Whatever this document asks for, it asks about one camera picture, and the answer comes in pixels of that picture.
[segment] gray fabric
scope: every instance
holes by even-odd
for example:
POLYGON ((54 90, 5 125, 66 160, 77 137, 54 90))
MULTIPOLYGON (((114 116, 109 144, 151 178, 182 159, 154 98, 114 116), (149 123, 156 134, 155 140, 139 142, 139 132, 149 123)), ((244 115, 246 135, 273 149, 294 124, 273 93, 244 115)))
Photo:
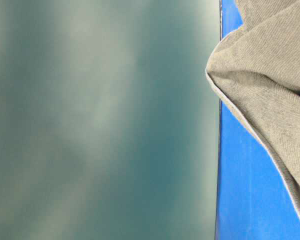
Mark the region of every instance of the gray fabric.
POLYGON ((214 49, 212 89, 271 156, 300 218, 300 0, 237 0, 243 25, 214 49))

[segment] cloth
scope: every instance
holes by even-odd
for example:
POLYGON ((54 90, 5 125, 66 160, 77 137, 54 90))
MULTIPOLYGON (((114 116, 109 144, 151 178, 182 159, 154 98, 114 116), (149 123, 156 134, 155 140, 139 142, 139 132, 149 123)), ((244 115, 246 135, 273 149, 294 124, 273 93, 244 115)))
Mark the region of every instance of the cloth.
POLYGON ((243 25, 205 73, 232 114, 266 149, 300 219, 300 0, 237 0, 243 25))

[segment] gray knit fabric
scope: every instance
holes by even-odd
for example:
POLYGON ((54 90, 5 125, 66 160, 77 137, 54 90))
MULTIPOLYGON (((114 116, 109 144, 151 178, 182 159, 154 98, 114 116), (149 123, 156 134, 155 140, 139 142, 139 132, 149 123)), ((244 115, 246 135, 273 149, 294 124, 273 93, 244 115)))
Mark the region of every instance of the gray knit fabric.
POLYGON ((237 0, 243 25, 216 46, 212 89, 267 150, 300 219, 300 0, 237 0))

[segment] blue panel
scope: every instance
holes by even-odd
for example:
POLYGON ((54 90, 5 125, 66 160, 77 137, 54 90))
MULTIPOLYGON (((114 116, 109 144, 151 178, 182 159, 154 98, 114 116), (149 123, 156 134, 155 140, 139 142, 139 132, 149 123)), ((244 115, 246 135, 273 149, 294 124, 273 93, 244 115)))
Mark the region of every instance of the blue panel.
MULTIPOLYGON (((222 1, 222 34, 242 24, 233 0, 222 1)), ((217 240, 300 240, 300 220, 271 158, 222 103, 217 240)))

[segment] dark green surface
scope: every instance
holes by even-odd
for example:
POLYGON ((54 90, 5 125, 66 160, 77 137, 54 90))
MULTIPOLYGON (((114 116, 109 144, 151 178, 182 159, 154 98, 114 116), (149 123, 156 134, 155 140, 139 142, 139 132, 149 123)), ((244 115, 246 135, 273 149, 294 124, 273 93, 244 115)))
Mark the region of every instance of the dark green surface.
POLYGON ((0 0, 0 240, 213 239, 208 0, 0 0))

